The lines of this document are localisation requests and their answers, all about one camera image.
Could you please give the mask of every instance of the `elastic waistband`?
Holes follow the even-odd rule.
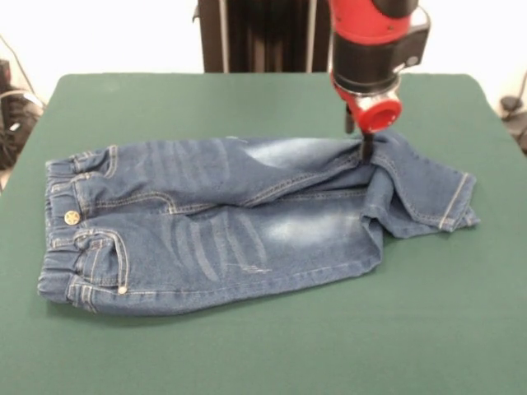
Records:
[[[39,279],[39,293],[57,303],[67,303],[68,285],[76,274],[80,255],[75,234],[82,228],[75,178],[76,157],[46,163],[45,191],[46,253]]]

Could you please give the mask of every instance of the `faded denim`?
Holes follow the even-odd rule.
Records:
[[[395,132],[377,133],[370,164],[358,144],[227,137],[50,161],[39,293],[97,313],[183,314],[358,277],[381,262],[383,230],[478,223],[471,174]]]

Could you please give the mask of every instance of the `front pocket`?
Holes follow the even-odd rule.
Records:
[[[77,272],[94,286],[126,286],[128,265],[119,235],[112,230],[90,230],[76,239],[81,255]]]

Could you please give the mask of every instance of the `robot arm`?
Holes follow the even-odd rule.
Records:
[[[347,132],[360,128],[368,156],[373,133],[401,114],[399,72],[421,62],[430,18],[418,0],[329,1],[333,85],[346,102]]]

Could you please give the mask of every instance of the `table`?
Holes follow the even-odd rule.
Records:
[[[327,75],[66,76],[0,199],[0,388],[10,394],[527,393],[525,158],[467,76],[404,75],[397,123],[478,177],[473,230],[388,239],[368,276],[180,317],[36,293],[44,163],[109,144],[342,137]]]

